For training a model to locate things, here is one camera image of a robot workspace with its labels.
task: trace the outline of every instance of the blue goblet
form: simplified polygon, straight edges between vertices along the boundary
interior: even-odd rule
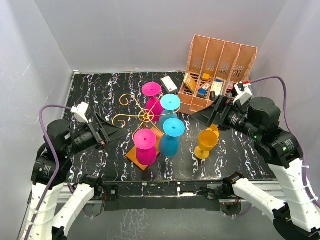
[[[166,157],[173,157],[177,154],[180,141],[179,136],[185,132],[184,123],[177,118],[170,118],[163,124],[163,130],[166,135],[163,135],[159,143],[159,151]]]
[[[178,115],[175,113],[175,110],[180,107],[181,100],[177,95],[167,94],[161,98],[161,106],[164,108],[164,111],[161,113],[157,127],[164,132],[164,124],[168,119],[178,118]]]

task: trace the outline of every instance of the black marble table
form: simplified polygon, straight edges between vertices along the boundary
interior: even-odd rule
[[[160,79],[170,76],[180,87],[184,72],[143,72],[143,73],[97,73],[76,74],[71,86],[67,106],[81,102],[89,103],[87,118],[92,119],[94,112],[107,121],[116,114],[139,113],[133,99],[129,106],[122,106],[119,98],[125,93],[134,95],[145,106],[148,98],[142,94],[142,86],[148,82],[161,83]],[[64,118],[71,122],[74,129],[78,123],[70,112]],[[234,130],[221,132],[219,142],[204,160],[196,159],[194,148],[198,144],[199,133],[206,129],[188,114],[179,113],[185,124],[185,133],[180,137],[180,149],[174,157],[159,155],[156,162],[146,171],[140,170],[126,158],[134,146],[132,134],[139,126],[137,118],[124,118],[127,122],[127,135],[113,147],[103,150],[90,148],[73,159],[68,181],[77,182],[84,174],[101,176],[104,181],[210,181],[221,180],[239,171],[252,180],[275,179],[268,165],[254,150],[253,141]]]

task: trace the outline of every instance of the white wall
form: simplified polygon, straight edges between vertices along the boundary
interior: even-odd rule
[[[43,134],[40,108],[65,104],[72,70],[34,0],[0,1],[0,233],[16,239]],[[61,117],[47,110],[45,123]]]
[[[73,70],[185,70],[195,34],[261,47],[286,0],[35,0]]]
[[[285,80],[289,122],[306,149],[308,177],[320,197],[319,23],[318,0],[289,0],[259,51],[251,76],[279,75]],[[277,80],[256,83],[254,90],[282,109],[283,89]],[[284,128],[283,116],[280,122]]]

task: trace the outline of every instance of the gray floor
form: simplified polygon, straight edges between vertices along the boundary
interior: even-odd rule
[[[272,222],[257,208],[231,219],[201,209],[121,210],[91,220],[83,212],[68,240],[281,240]]]

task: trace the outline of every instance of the small white box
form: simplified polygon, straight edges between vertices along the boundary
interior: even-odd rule
[[[178,88],[175,85],[174,81],[172,81],[171,77],[166,76],[161,78],[161,83],[164,86],[165,90],[168,92],[168,94],[174,94],[178,92]]]

